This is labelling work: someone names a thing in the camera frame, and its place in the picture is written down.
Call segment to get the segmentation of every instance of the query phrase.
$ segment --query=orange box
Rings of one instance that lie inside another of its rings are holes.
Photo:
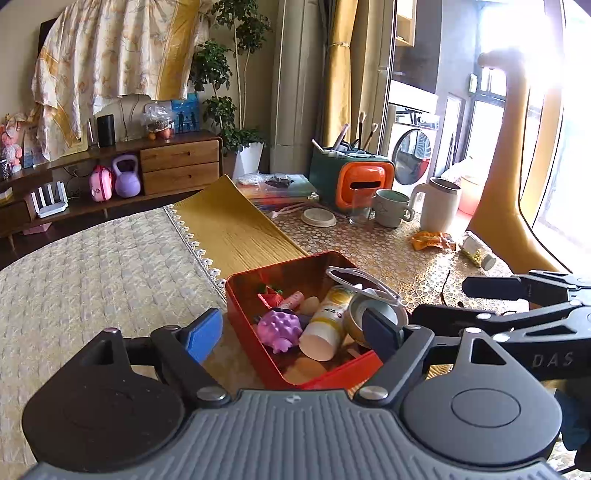
[[[267,388],[273,390],[349,389],[367,380],[382,366],[382,362],[373,351],[361,351],[360,356],[353,358],[346,349],[341,349],[343,352],[337,353],[335,359],[329,362],[316,362],[295,347],[287,353],[273,354],[259,341],[253,328],[253,318],[262,316],[267,311],[256,296],[260,286],[269,285],[280,288],[286,297],[299,290],[306,298],[316,296],[322,301],[326,293],[336,285],[325,273],[330,266],[349,268],[356,265],[338,252],[323,252],[237,273],[228,278],[226,282],[228,318],[253,367]],[[372,285],[368,283],[363,287],[368,288]],[[350,348],[359,350],[361,347],[352,343]],[[314,367],[313,369],[319,372],[318,376],[307,381],[294,382],[292,373],[296,362],[305,362],[308,366]],[[288,375],[289,380],[284,376],[286,372],[291,372]]]

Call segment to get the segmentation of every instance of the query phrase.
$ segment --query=wooden cabinet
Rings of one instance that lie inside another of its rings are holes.
[[[0,192],[12,187],[14,195],[9,203],[0,204],[0,236],[12,239],[12,233],[44,223],[100,210],[107,216],[107,209],[111,207],[204,189],[220,177],[221,149],[222,139],[217,135],[207,131],[189,132],[169,140],[140,138],[117,142],[111,147],[91,147],[37,168],[23,168],[8,180],[0,181]],[[69,200],[66,210],[45,218],[39,218],[29,205],[30,192],[51,182],[53,170],[87,161],[109,164],[121,154],[139,157],[143,185],[143,192],[139,195],[121,198],[114,194],[106,202],[95,202],[90,192],[83,192],[80,198]]]
[[[396,1],[397,47],[414,47],[414,31],[417,24],[417,0]]]
[[[3,206],[0,208],[0,235],[11,233],[20,225],[29,223],[33,219],[32,215],[35,215],[35,211],[30,211],[24,199]]]
[[[150,148],[140,152],[142,171],[144,173],[164,170],[167,168],[185,167],[210,163],[219,156],[219,142],[204,142],[171,145],[168,147]]]
[[[199,190],[220,176],[219,142],[210,140],[170,147],[150,148],[140,152],[144,193],[171,190]]]
[[[172,190],[199,190],[220,177],[219,163],[202,163],[184,167],[144,172],[146,195]]]

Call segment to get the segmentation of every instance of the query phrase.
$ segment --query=pink toy suitcase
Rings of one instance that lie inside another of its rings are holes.
[[[113,173],[103,165],[97,165],[90,175],[90,195],[95,202],[105,202],[113,196]]]

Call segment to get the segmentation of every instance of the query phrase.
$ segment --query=purple kettlebell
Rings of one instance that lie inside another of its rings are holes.
[[[120,171],[117,164],[123,160],[133,160],[134,169],[132,171]],[[113,160],[113,171],[117,177],[115,180],[117,195],[123,198],[135,197],[142,188],[138,177],[138,157],[130,154],[116,157]]]

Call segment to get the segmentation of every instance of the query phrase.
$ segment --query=washing machine door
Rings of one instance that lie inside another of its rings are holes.
[[[431,142],[422,130],[414,128],[406,132],[392,153],[396,181],[401,185],[413,185],[423,178],[431,161]]]

